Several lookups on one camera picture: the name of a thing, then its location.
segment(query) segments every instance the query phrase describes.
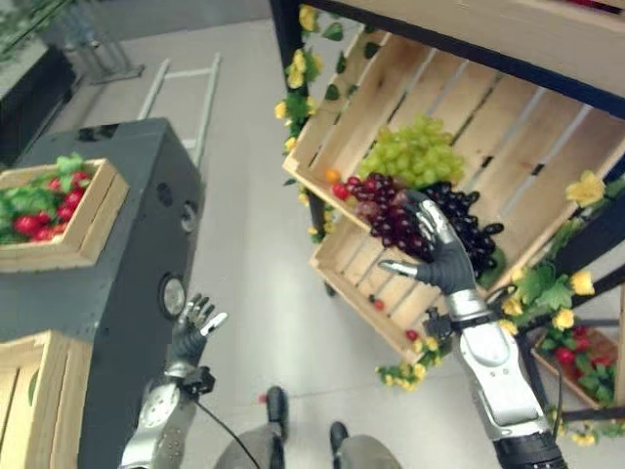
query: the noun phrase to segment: wooden slat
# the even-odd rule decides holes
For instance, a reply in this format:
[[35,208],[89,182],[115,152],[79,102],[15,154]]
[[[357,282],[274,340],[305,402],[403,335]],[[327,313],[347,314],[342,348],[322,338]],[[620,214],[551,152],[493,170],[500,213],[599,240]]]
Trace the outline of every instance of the wooden slat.
[[72,340],[67,350],[66,379],[62,383],[57,423],[52,444],[51,469],[78,467],[78,447],[82,428],[92,346]]
[[625,97],[625,24],[544,0],[341,0],[497,51]]

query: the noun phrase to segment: robotic arm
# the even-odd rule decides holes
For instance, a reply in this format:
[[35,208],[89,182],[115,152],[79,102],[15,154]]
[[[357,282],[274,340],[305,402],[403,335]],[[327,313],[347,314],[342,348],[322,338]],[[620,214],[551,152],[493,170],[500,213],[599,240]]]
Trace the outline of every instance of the robotic arm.
[[434,248],[432,264],[413,266],[384,260],[380,267],[438,286],[449,314],[432,315],[430,333],[455,333],[454,349],[472,383],[474,403],[502,467],[566,468],[543,410],[519,366],[515,340],[480,298],[471,261],[437,205],[420,192],[407,193],[406,208]]

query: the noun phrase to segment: orange fruit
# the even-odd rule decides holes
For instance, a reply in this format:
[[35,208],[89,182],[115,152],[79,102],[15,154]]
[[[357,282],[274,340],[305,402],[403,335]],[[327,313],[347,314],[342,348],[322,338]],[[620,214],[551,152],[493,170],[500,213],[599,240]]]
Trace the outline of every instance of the orange fruit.
[[341,182],[341,173],[336,169],[326,169],[323,171],[323,176],[329,184],[337,184]]

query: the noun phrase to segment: black cable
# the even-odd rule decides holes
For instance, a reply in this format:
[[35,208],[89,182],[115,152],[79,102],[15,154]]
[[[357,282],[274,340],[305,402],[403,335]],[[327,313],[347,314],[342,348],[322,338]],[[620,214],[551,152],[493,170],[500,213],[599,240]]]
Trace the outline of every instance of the black cable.
[[231,437],[234,438],[234,440],[238,443],[238,445],[245,451],[245,454],[247,454],[247,457],[250,458],[250,460],[252,461],[252,463],[254,464],[254,466],[256,466],[256,469],[261,469],[261,466],[259,465],[258,461],[254,458],[254,456],[252,455],[252,453],[249,451],[249,449],[243,444],[243,442],[241,442],[241,440],[234,434],[234,432],[232,432],[232,430],[228,427],[228,425],[226,425],[224,422],[222,422],[219,418],[217,418],[217,415],[215,415],[213,412],[211,412],[206,406],[202,405],[199,401],[195,401],[195,403],[197,404],[197,406],[199,408],[201,408],[202,410],[204,410],[205,413],[207,413],[208,415],[211,416],[211,418],[213,420],[215,420],[224,430],[226,430],[229,435]]

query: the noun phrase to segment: gray floor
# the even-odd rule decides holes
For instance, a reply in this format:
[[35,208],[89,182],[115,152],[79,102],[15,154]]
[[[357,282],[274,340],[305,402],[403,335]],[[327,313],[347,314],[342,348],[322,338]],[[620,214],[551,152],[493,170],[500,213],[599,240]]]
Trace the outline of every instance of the gray floor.
[[[83,87],[53,130],[136,118],[166,57],[176,70],[204,67],[218,51],[224,56],[201,165],[207,204],[191,285],[211,295],[231,318],[203,357],[218,379],[215,393],[203,402],[240,432],[265,420],[258,396],[272,384],[283,386],[291,397],[289,468],[330,467],[327,430],[335,419],[353,433],[382,440],[408,469],[498,467],[454,359],[414,393],[381,386],[373,369],[396,362],[396,355],[344,301],[325,296],[308,266],[313,252],[308,213],[295,190],[282,187],[285,130],[272,108],[284,90],[271,23],[172,33],[126,45],[146,64],[146,75]],[[319,80],[327,82],[336,47],[325,42],[315,48],[332,58]],[[317,95],[321,88],[314,88]],[[202,92],[202,83],[192,79],[168,82],[153,115],[168,116],[181,138],[192,138]],[[608,268],[599,263],[595,269]],[[601,301],[602,314],[615,314],[613,297]],[[592,305],[587,310],[594,311]],[[553,390],[552,379],[548,384]],[[575,405],[571,398],[567,403]],[[212,467],[228,442],[198,414],[185,467]],[[562,448],[574,468],[622,467],[625,456],[622,442],[578,448],[566,439]]]

